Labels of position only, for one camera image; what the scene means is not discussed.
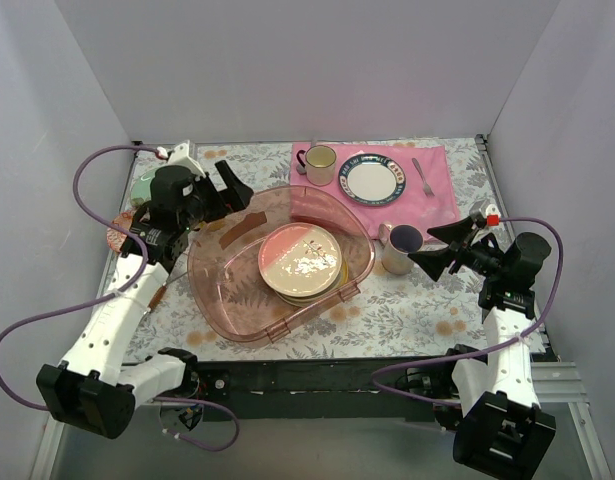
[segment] beige mug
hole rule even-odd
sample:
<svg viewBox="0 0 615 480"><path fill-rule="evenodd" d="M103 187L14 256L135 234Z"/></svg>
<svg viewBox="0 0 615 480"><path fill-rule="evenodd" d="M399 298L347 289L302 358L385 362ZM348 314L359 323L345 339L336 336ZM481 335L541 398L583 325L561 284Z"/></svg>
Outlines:
<svg viewBox="0 0 615 480"><path fill-rule="evenodd" d="M382 223L378 227L378 239L385 247L382 264L394 275L405 275L411 272L414 262L410 253L416 253L424 244L423 234L411 225L396 225Z"/></svg>
<svg viewBox="0 0 615 480"><path fill-rule="evenodd" d="M334 179L336 152L332 148L316 145L307 151L300 150L296 154L296 159L299 163L298 173L306 174L307 180L314 185L323 187L329 185Z"/></svg>

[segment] floral tablecloth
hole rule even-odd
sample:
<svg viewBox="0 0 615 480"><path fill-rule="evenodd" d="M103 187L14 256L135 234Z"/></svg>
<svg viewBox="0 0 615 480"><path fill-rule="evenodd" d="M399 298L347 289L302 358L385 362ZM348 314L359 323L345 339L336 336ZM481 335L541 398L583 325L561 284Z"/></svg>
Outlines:
<svg viewBox="0 0 615 480"><path fill-rule="evenodd" d="M452 175L461 218L479 199L495 200L486 165L474 139L414 139L354 142L416 147L442 145ZM213 163L226 159L231 168L255 191L289 181L290 143L201 146L198 159L216 182ZM136 158L133 180L162 165L153 155ZM129 208L129 195L126 207ZM502 248L510 243L506 230L496 232ZM382 248L376 245L377 259ZM170 278L184 274L183 255ZM108 278L113 274L113 264ZM140 361L163 347L184 348L202 360L277 360L288 358L351 358L438 355L456 343L486 346L477 296L482 280L466 269L443 275L438 283L420 268L398 277L377 261L360 284L361 293L325 312L277 343L250 349L218 336L207 324L192 297L186 275L173 282L162 302L145 317L126 353L127 361ZM540 336L531 338L533 351L544 351Z"/></svg>

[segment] fork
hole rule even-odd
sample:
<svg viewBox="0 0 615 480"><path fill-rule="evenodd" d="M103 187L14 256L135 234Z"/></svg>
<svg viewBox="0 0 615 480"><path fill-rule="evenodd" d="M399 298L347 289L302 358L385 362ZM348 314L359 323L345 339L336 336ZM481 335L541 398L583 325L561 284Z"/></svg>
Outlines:
<svg viewBox="0 0 615 480"><path fill-rule="evenodd" d="M420 174L420 178L423 180L423 192L425 192L425 195L428 197L433 197L434 192L431 190L431 187L425 179L425 174L423 173L423 169L420 167L420 163L418 163L418 160L415 158L412 158L411 161L414 163L414 167L416 167L416 170L418 170L418 173Z"/></svg>

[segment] cup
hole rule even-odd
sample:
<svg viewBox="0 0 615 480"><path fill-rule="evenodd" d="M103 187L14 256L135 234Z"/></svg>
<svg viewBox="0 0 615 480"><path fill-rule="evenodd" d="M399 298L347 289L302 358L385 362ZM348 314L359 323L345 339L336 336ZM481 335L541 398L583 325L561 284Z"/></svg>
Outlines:
<svg viewBox="0 0 615 480"><path fill-rule="evenodd" d="M405 275L414 267L409 259L410 253L415 253L423 246L423 234L411 225L393 226L382 223L378 227L378 239L383 244L383 267L394 275Z"/></svg>
<svg viewBox="0 0 615 480"><path fill-rule="evenodd" d="M325 145L316 145L309 150L299 150L296 159L300 164L298 173L307 175L314 185L328 185L334 179L336 170L336 152Z"/></svg>

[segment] pink placemat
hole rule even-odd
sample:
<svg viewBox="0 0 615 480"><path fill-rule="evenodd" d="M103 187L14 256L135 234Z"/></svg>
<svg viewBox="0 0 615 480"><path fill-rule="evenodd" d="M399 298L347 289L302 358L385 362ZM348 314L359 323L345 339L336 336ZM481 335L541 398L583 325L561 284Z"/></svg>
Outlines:
<svg viewBox="0 0 615 480"><path fill-rule="evenodd" d="M458 206L451 176L447 167L445 147L414 148L390 147L387 145L341 145L327 144L336 151L336 176L329 185L320 188L333 195L349 208L365 226L372 238L378 238L378 227L383 222L393 225L409 224L418 228L425 239L429 239L427 229L455 222L459 219ZM295 143L289 174L290 185L314 187L305 175L296 171L296 153L308 150L309 143ZM338 183L338 170L350 157L361 153L376 153L396 161L405 172L407 185L404 193L389 205L368 207L349 198ZM434 197L426 197L423 183L411 159L416 157L425 172L427 183L434 191Z"/></svg>

